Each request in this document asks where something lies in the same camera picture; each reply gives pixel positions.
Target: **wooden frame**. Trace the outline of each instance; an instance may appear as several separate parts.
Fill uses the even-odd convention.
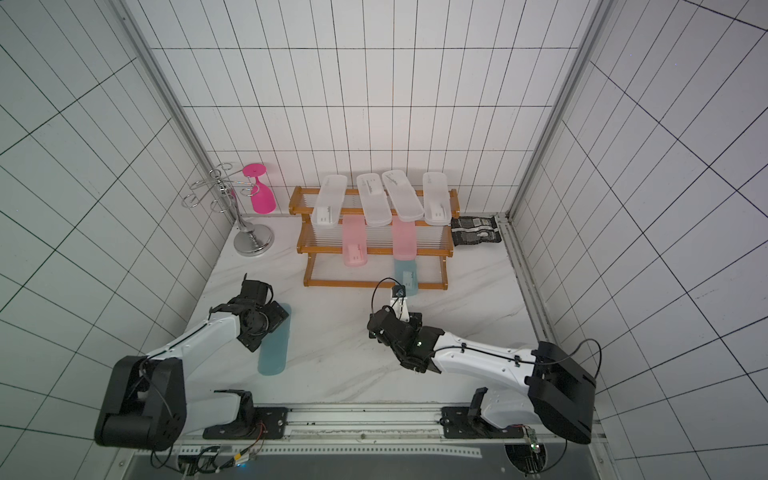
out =
[[[299,233],[299,239],[296,243],[296,251],[298,253],[307,253],[309,256],[306,260],[306,271],[304,272],[304,286],[351,286],[362,288],[374,288],[378,282],[365,281],[365,280],[318,280],[312,278],[312,273],[315,268],[315,262],[319,253],[332,253],[341,254],[342,247],[336,246],[324,246],[317,245],[315,238],[315,231],[310,219],[313,208],[305,205],[304,195],[317,195],[320,192],[316,187],[296,187],[293,189],[290,202],[288,205],[288,212],[291,215],[301,215],[302,224],[301,232]],[[357,196],[359,191],[356,188],[348,188],[345,195]],[[423,190],[417,190],[416,195],[422,197],[424,195]],[[456,190],[450,190],[451,199],[451,215],[453,218],[458,218],[458,193]],[[362,208],[356,207],[342,207],[342,215],[362,215]],[[392,215],[396,215],[394,209],[392,209]],[[339,218],[339,223],[343,223],[343,218]],[[423,220],[415,222],[417,227],[434,227],[427,224]],[[416,255],[438,257],[440,261],[440,274],[441,282],[429,283],[419,282],[419,288],[424,290],[447,290],[448,289],[448,267],[446,265],[448,257],[453,257],[453,238],[451,236],[451,226],[446,225],[442,227],[442,245],[445,248],[417,248]],[[391,247],[368,247],[369,255],[392,255]],[[394,282],[382,282],[380,286],[391,287]]]
[[[290,202],[288,203],[288,213],[291,215],[310,215],[313,208],[301,205],[301,200],[303,199],[304,195],[317,195],[319,193],[320,189],[317,187],[295,187],[293,189],[293,193],[290,196]],[[458,206],[458,192],[454,188],[453,190],[450,190],[449,193],[451,197],[451,216],[453,218],[458,218],[458,216],[461,214]],[[360,195],[360,192],[356,188],[347,188],[345,195]],[[417,190],[416,196],[424,197],[424,190]],[[343,207],[341,209],[341,214],[362,215],[362,208]],[[397,215],[397,212],[395,212],[394,208],[392,209],[392,215]],[[422,222],[421,220],[416,222],[416,225],[420,224],[426,225],[426,223]]]
[[[357,288],[375,288],[379,282],[366,280],[318,280],[312,278],[312,272],[315,269],[315,260],[317,253],[310,253],[306,259],[306,271],[304,272],[304,286],[352,286]],[[447,258],[440,257],[440,274],[442,282],[419,282],[419,289],[423,290],[447,290],[448,289],[448,268],[446,267]],[[395,286],[394,282],[381,282],[379,288],[390,288]]]

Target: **round metal base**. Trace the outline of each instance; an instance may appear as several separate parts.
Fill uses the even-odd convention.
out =
[[[274,243],[275,235],[267,225],[251,225],[250,232],[235,235],[235,250],[245,257],[255,257],[266,252]]]

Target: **wires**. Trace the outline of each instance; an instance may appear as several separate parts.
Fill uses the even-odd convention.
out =
[[[136,382],[134,382],[133,386],[131,387],[131,392],[128,393],[128,395],[127,395],[128,398],[130,398],[134,394],[134,392],[136,391],[138,386],[141,384],[141,380],[149,380],[149,378],[145,376],[146,370],[144,370],[144,365],[149,360],[152,360],[154,357],[156,357],[158,355],[162,355],[163,353],[165,353],[165,351],[155,353],[153,356],[148,356],[147,358],[145,358],[145,359],[143,359],[143,360],[141,360],[139,362],[139,378],[138,378],[138,380],[136,380]]]
[[[544,472],[547,472],[547,471],[549,471],[549,470],[552,470],[552,469],[553,469],[553,468],[554,468],[554,467],[555,467],[555,466],[556,466],[558,463],[560,463],[560,461],[563,459],[563,457],[565,457],[565,451],[566,451],[566,450],[568,450],[568,440],[567,440],[567,439],[565,440],[565,447],[563,447],[563,452],[560,454],[560,458],[558,458],[557,460],[555,460],[555,461],[554,461],[554,463],[553,463],[552,465],[549,465],[547,468],[544,468],[544,469],[542,469],[542,470],[539,470],[539,471],[538,471],[538,472],[536,472],[536,473],[544,473]]]
[[[257,424],[259,426],[259,436],[256,437],[256,440],[253,441],[252,444],[248,445],[245,449],[240,450],[239,453],[235,454],[232,458],[227,460],[221,465],[216,465],[216,459],[219,457],[219,451],[221,449],[221,445],[212,445],[210,447],[206,447],[202,450],[200,450],[200,453],[197,454],[197,457],[195,458],[194,464],[190,466],[190,469],[187,470],[187,475],[195,475],[196,473],[218,473],[224,470],[225,468],[232,468],[235,465],[237,465],[237,462],[243,458],[244,455],[250,454],[249,451],[256,446],[256,444],[261,440],[261,445],[259,446],[259,449],[256,450],[253,454],[256,455],[257,453],[261,452],[261,449],[264,447],[264,442],[266,441],[266,436],[264,435],[264,431],[266,429],[266,426],[259,422]],[[203,460],[203,456],[208,452],[216,452],[213,455],[209,455],[204,459],[204,463],[201,465],[200,460]]]
[[[264,317],[264,327],[262,327],[258,332],[245,332],[248,336],[266,335],[270,331],[270,318],[267,316],[267,314],[261,310],[256,310],[256,313]]]
[[[594,376],[597,377],[598,373],[600,373],[600,367],[603,365],[603,347],[601,347],[600,343],[597,340],[595,340],[595,339],[585,339],[585,340],[582,340],[581,343],[579,343],[578,346],[576,347],[576,350],[571,352],[570,355],[564,357],[563,359],[556,360],[554,362],[529,362],[528,360],[520,359],[520,357],[509,358],[508,356],[499,355],[497,353],[486,352],[486,351],[480,350],[480,349],[473,349],[472,347],[467,346],[466,343],[462,343],[461,345],[449,345],[449,346],[440,347],[440,348],[436,349],[434,352],[432,352],[432,355],[434,356],[440,350],[447,350],[447,349],[460,349],[462,351],[463,350],[471,350],[472,352],[484,353],[485,355],[495,356],[495,357],[498,357],[500,359],[508,360],[510,362],[527,363],[529,365],[546,366],[546,365],[555,365],[555,364],[558,364],[560,362],[565,361],[566,359],[570,359],[572,356],[576,355],[576,352],[578,352],[578,350],[581,348],[582,345],[584,345],[586,342],[589,342],[590,340],[595,342],[595,343],[597,343],[597,345],[598,345],[598,353],[600,353],[600,360],[598,361],[598,369],[594,373]]]
[[[170,468],[174,472],[184,473],[180,469],[174,468],[174,467],[172,467],[172,466],[167,464],[168,460],[170,460],[170,454],[173,452],[173,450],[174,450],[174,447],[171,446],[168,449],[168,456],[165,457],[165,460],[163,460],[162,463],[160,463],[160,457],[157,456],[157,451],[156,450],[152,450],[152,452],[150,452],[150,454],[149,454],[149,464],[152,465],[152,467],[156,468],[157,470],[160,470],[161,468],[165,467],[165,468]],[[154,460],[155,459],[158,461],[158,463],[160,463],[159,465],[155,465],[154,464]]]
[[[403,288],[405,288],[405,287],[402,285],[402,283],[398,282],[397,280],[393,279],[393,278],[392,278],[392,277],[390,277],[390,276],[388,276],[388,277],[385,277],[385,278],[382,278],[381,280],[379,280],[379,282],[378,282],[378,283],[376,284],[376,286],[373,288],[373,295],[371,295],[371,313],[374,313],[374,311],[373,311],[373,297],[374,297],[374,296],[376,296],[376,291],[379,289],[379,285],[381,285],[381,284],[382,284],[382,282],[383,282],[384,280],[391,280],[391,281],[395,282],[396,284],[398,284],[398,285],[402,286]]]

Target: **wooden rack shelf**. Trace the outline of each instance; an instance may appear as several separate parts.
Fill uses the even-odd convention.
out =
[[[304,286],[354,286],[373,288],[378,282],[360,281],[360,280],[318,280],[312,278],[312,272],[315,266],[316,256],[320,253],[342,253],[342,224],[343,215],[362,215],[362,204],[360,203],[359,192],[357,189],[349,188],[346,191],[344,202],[342,204],[339,224],[330,228],[315,228],[312,225],[310,215],[314,208],[314,200],[320,192],[319,188],[296,187],[291,195],[288,212],[292,215],[301,215],[302,225],[299,240],[296,244],[298,253],[308,253],[306,262],[306,272],[304,273]],[[423,197],[423,190],[417,190],[416,195]],[[456,190],[450,190],[451,215],[458,218],[458,194]],[[415,222],[416,226],[416,255],[438,257],[440,259],[440,270],[442,281],[439,283],[419,282],[420,289],[426,290],[447,290],[448,289],[448,271],[446,260],[453,256],[453,239],[451,237],[451,226],[435,227],[428,225],[423,220]],[[366,227],[368,235],[367,251],[369,255],[392,255],[392,231],[389,226],[384,227]],[[384,282],[382,287],[392,286],[392,282]]]

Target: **white marble floor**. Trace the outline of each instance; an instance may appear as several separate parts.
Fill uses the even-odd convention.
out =
[[[457,374],[416,373],[368,338],[371,289],[305,287],[306,254],[296,252],[301,220],[261,217],[276,243],[261,257],[246,258],[232,247],[233,230],[190,321],[240,292],[245,273],[270,283],[275,300],[292,310],[286,369],[276,376],[257,372],[259,350],[249,352],[236,340],[215,352],[187,380],[188,389],[246,389],[256,403],[321,402],[469,402],[483,381]],[[340,255],[320,255],[318,278],[364,276],[378,280],[392,273],[392,258],[369,256],[369,265],[349,269]],[[419,259],[419,278],[439,277],[437,259]],[[456,247],[448,259],[449,289],[421,290],[409,309],[421,312],[425,325],[467,339],[513,347],[536,345],[515,272],[503,243]],[[379,289],[375,305],[387,303]]]

